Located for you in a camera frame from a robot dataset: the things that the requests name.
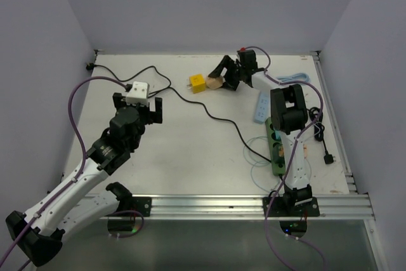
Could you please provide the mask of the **beige dragon cube adapter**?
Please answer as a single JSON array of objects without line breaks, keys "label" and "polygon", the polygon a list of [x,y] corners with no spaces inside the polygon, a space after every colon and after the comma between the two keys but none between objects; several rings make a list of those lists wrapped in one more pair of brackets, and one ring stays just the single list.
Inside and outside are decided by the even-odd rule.
[{"label": "beige dragon cube adapter", "polygon": [[223,77],[207,77],[206,86],[211,90],[216,90],[221,88],[223,85]]}]

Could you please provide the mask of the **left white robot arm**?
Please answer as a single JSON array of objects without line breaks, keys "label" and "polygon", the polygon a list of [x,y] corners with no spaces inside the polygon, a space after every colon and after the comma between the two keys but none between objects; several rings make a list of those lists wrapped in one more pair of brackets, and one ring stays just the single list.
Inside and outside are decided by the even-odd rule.
[{"label": "left white robot arm", "polygon": [[149,124],[162,123],[162,99],[155,98],[155,109],[147,100],[135,100],[120,93],[113,95],[115,116],[78,167],[44,199],[24,212],[13,211],[6,226],[29,261],[41,267],[61,250],[64,240],[79,227],[115,213],[126,215],[132,207],[131,193],[120,183],[111,183],[87,209],[78,203],[99,183],[105,181],[140,145]]}]

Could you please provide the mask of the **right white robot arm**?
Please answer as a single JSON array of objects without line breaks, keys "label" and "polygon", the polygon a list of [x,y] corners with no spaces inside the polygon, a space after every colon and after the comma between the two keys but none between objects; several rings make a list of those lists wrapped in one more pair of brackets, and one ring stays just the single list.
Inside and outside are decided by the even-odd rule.
[{"label": "right white robot arm", "polygon": [[305,170],[304,144],[300,139],[308,122],[302,86],[282,82],[258,67],[253,50],[238,52],[234,60],[225,55],[209,74],[217,78],[225,72],[223,87],[235,90],[243,82],[262,93],[270,94],[270,118],[282,141],[285,159],[284,194],[282,207],[288,215],[298,215],[313,199],[310,175]]}]

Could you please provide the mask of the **green power strip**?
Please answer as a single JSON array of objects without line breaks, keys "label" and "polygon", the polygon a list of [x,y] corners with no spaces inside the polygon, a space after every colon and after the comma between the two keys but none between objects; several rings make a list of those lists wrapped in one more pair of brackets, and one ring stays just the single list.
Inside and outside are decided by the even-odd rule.
[{"label": "green power strip", "polygon": [[285,175],[285,159],[282,141],[278,131],[275,131],[272,125],[271,117],[265,121],[268,147],[272,173],[274,176],[281,177]]}]

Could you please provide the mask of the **yellow cube socket adapter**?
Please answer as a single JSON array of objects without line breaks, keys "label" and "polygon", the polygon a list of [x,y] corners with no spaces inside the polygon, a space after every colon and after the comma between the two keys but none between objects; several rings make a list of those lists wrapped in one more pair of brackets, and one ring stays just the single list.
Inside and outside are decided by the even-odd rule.
[{"label": "yellow cube socket adapter", "polygon": [[192,75],[188,78],[188,81],[187,88],[190,89],[193,94],[201,93],[206,90],[206,80],[202,74]]}]

